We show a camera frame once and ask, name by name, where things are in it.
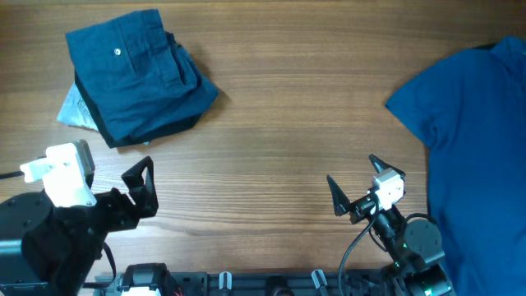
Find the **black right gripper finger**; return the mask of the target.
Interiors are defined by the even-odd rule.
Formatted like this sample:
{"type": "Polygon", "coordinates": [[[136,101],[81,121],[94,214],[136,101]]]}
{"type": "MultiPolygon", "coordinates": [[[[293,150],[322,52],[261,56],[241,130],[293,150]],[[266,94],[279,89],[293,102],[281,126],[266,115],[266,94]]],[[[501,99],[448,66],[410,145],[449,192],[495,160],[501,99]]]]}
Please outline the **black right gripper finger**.
{"type": "Polygon", "coordinates": [[[350,200],[330,175],[326,176],[326,180],[330,188],[335,215],[342,216],[348,213],[350,200]]]}
{"type": "Polygon", "coordinates": [[[381,160],[374,154],[369,154],[368,159],[370,160],[373,168],[375,169],[377,173],[383,172],[384,170],[387,170],[387,169],[393,169],[397,174],[400,175],[402,179],[404,179],[406,176],[406,173],[404,171],[390,164],[387,164],[386,162],[384,162],[383,160],[381,160]]]}

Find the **navy blue shorts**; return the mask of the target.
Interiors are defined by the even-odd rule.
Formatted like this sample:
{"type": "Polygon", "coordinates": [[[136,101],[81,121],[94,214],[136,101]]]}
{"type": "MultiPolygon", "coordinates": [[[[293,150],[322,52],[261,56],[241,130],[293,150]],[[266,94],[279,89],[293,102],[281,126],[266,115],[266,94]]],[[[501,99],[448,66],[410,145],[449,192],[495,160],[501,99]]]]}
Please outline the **navy blue shorts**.
{"type": "Polygon", "coordinates": [[[205,113],[219,89],[204,76],[156,9],[131,12],[66,33],[74,67],[87,85],[113,87],[136,98],[144,131],[161,120],[205,113]]]}

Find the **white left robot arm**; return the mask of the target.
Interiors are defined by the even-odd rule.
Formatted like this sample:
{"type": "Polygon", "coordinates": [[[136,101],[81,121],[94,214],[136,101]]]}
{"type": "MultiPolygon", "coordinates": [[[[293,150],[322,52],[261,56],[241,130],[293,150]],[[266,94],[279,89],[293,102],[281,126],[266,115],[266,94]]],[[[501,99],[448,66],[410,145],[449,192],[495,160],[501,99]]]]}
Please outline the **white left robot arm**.
{"type": "Polygon", "coordinates": [[[122,175],[117,188],[95,194],[94,206],[57,207],[46,191],[1,204],[1,291],[5,295],[76,295],[94,262],[112,255],[108,234],[135,229],[159,208],[154,162],[146,156],[122,175]]]}

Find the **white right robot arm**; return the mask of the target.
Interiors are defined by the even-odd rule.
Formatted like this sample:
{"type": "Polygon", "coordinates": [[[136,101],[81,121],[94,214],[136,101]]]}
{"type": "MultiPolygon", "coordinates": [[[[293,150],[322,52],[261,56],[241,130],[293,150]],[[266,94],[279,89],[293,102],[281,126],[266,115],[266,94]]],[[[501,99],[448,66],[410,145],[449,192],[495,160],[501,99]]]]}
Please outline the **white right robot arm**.
{"type": "Polygon", "coordinates": [[[350,201],[330,175],[326,177],[335,215],[348,214],[352,224],[367,222],[339,263],[339,294],[352,293],[350,280],[356,280],[358,273],[346,270],[345,265],[353,249],[368,234],[393,261],[380,269],[384,295],[454,295],[452,282],[441,265],[445,252],[436,220],[423,213],[403,216],[396,204],[405,195],[406,173],[373,154],[368,159],[376,173],[367,194],[356,201],[350,201]]]}

